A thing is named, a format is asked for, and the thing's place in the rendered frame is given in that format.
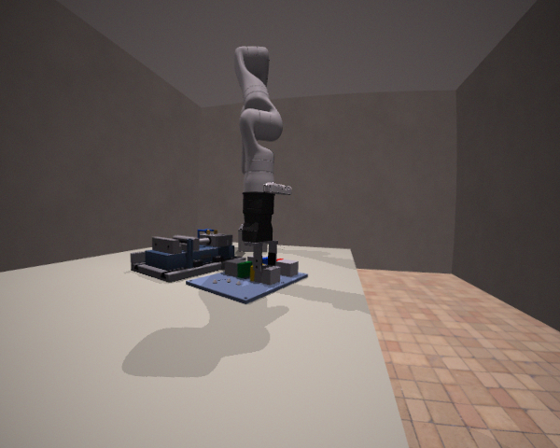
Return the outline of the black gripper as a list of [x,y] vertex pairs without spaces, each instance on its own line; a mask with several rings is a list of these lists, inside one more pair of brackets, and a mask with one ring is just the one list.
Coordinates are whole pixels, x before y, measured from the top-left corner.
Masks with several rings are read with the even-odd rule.
[[243,192],[245,223],[242,230],[242,241],[245,242],[245,245],[254,246],[254,271],[262,271],[262,243],[269,244],[268,265],[276,266],[278,241],[273,240],[272,227],[274,195],[291,195],[291,191],[291,187],[275,184],[271,172],[245,172]]

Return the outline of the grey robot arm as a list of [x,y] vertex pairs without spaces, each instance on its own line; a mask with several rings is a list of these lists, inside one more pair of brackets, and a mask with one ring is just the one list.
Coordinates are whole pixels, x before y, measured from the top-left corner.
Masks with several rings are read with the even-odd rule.
[[239,120],[243,174],[248,171],[273,173],[273,152],[257,142],[258,140],[275,141],[283,131],[281,116],[270,102],[266,89],[269,72],[268,50],[264,47],[237,48],[234,52],[234,69],[245,105]]

